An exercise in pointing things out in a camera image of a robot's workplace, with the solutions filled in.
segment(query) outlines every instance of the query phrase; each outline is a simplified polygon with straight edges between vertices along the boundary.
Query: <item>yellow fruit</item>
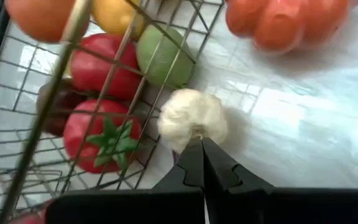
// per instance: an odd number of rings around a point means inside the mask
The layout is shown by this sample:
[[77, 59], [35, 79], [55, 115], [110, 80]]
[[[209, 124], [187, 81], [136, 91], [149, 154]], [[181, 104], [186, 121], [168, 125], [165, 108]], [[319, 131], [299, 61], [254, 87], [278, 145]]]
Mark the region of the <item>yellow fruit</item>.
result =
[[[131, 0], [139, 5], [139, 0]], [[95, 0], [93, 1], [93, 17], [99, 26], [108, 34], [124, 35], [132, 22], [136, 10], [125, 0]], [[134, 28], [134, 39], [138, 39], [143, 31], [144, 18], [137, 15]]]

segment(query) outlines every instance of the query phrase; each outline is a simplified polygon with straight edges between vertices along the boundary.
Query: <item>garlic bulb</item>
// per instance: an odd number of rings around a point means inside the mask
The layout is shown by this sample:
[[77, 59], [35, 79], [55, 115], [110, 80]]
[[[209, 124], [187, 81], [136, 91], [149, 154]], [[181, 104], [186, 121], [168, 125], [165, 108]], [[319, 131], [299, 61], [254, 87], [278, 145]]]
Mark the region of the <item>garlic bulb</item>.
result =
[[178, 154], [193, 137], [209, 137], [219, 144], [227, 136], [227, 122], [221, 100], [197, 90], [174, 91], [162, 106], [157, 125], [168, 147]]

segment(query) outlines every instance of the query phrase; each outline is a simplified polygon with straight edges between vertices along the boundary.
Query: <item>green tomato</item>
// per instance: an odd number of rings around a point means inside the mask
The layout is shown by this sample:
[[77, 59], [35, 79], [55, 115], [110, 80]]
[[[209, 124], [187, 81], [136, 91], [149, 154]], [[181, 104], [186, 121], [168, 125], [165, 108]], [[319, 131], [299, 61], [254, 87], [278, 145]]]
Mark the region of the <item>green tomato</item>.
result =
[[[183, 36], [177, 30], [169, 27], [167, 32], [177, 43], [182, 43]], [[170, 67], [172, 66], [179, 51], [179, 48], [166, 37], [164, 37], [160, 45], [158, 45], [162, 36], [163, 34], [157, 28], [154, 26], [148, 26], [136, 46], [137, 61], [140, 70], [143, 73], [146, 72], [146, 68], [152, 59], [153, 53], [155, 52], [154, 58], [147, 73], [145, 74], [145, 77], [151, 84], [158, 86], [163, 85]], [[191, 55], [189, 46], [186, 42], [183, 45], [183, 49]], [[177, 61], [173, 65], [171, 74], [169, 74], [167, 80], [168, 85], [174, 88], [186, 87], [193, 66], [194, 63], [190, 60], [186, 53], [181, 51]]]

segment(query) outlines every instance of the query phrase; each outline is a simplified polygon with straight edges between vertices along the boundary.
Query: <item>orange pumpkin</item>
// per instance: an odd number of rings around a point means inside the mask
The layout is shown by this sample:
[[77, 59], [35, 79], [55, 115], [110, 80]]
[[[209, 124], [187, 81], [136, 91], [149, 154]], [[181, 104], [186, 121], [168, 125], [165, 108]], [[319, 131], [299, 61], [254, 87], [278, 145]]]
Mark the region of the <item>orange pumpkin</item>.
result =
[[[76, 0], [5, 0], [6, 11], [13, 21], [35, 40], [61, 41]], [[84, 25], [88, 28], [89, 19]]]
[[285, 53], [333, 36], [358, 0], [229, 0], [226, 24], [257, 49]]

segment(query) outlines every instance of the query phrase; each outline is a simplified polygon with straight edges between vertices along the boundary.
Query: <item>wire basket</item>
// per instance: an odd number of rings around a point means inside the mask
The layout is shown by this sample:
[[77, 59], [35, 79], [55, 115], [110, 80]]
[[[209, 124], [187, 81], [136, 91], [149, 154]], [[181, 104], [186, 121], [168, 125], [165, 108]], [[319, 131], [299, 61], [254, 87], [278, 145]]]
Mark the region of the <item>wire basket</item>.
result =
[[[144, 0], [141, 7], [136, 6], [130, 0], [125, 0], [136, 11], [135, 16], [143, 16], [150, 26], [155, 26], [163, 33], [164, 39], [171, 40], [177, 47], [178, 53], [185, 52], [181, 47], [183, 43], [175, 42], [164, 30], [173, 27], [188, 42], [191, 54], [187, 56], [195, 64], [206, 41], [211, 33], [211, 29], [223, 6], [223, 2], [208, 2], [204, 0]], [[52, 51], [47, 45], [36, 42], [30, 38], [23, 40], [12, 35], [12, 30], [17, 29], [13, 22], [8, 25], [9, 17], [4, 9], [3, 0], [0, 0], [0, 45], [11, 45], [13, 42], [26, 44], [29, 47], [30, 57], [27, 65], [15, 63], [4, 57], [3, 50], [0, 50], [1, 63], [4, 66], [14, 67], [24, 71], [24, 81], [19, 86], [4, 84], [0, 82], [0, 90], [9, 89], [17, 92], [17, 96], [11, 106], [0, 105], [0, 115], [2, 123], [9, 123], [0, 126], [0, 223], [8, 220], [15, 220], [28, 213], [39, 212], [52, 198], [58, 197], [69, 190], [118, 190], [136, 189], [142, 183], [142, 178], [147, 170], [154, 150], [160, 145], [160, 136], [156, 131], [155, 122], [158, 118], [159, 108], [167, 99], [166, 96], [172, 92], [172, 88], [166, 86], [165, 79], [162, 87], [149, 85], [147, 80], [142, 78], [135, 98], [129, 104], [129, 112], [124, 114], [124, 120], [129, 116], [135, 115], [141, 119], [142, 132], [139, 140], [139, 154], [136, 155], [135, 162], [131, 163], [126, 169], [116, 173], [107, 173], [105, 170], [101, 174], [89, 174], [76, 167], [76, 160], [70, 159], [64, 151], [62, 139], [49, 134], [42, 133], [42, 126], [47, 116], [53, 110], [53, 100], [55, 98], [58, 84], [64, 76], [64, 69], [69, 61], [71, 52], [75, 49], [82, 49], [96, 57], [111, 63], [111, 69], [106, 82], [112, 80], [114, 72], [118, 67], [124, 65], [117, 63], [127, 42], [131, 41], [134, 22], [128, 27], [124, 39], [117, 52], [116, 58], [106, 58], [95, 52], [91, 52], [81, 47], [78, 42], [82, 36], [79, 35], [79, 22], [85, 17], [86, 4], [91, 0], [77, 1], [77, 8], [73, 10], [70, 17], [70, 26], [67, 26], [65, 33], [68, 34], [68, 42], [62, 44], [62, 50]], [[91, 20], [90, 27], [97, 27]], [[189, 36], [195, 36], [190, 42]], [[39, 52], [45, 55], [58, 56], [58, 60], [51, 67], [51, 70], [40, 70], [33, 64], [37, 63]], [[45, 78], [50, 78], [53, 83], [49, 98], [44, 104], [44, 109], [38, 114], [35, 110], [26, 110], [21, 106], [21, 96], [37, 98], [37, 91], [30, 91], [25, 87], [30, 74], [37, 72]], [[97, 96], [98, 101], [108, 98], [106, 96], [107, 85]], [[9, 114], [10, 121], [4, 119], [4, 114]], [[97, 112], [92, 112], [92, 119]], [[24, 122], [23, 118], [33, 118], [31, 123]], [[152, 187], [154, 183], [146, 184], [143, 188]]]

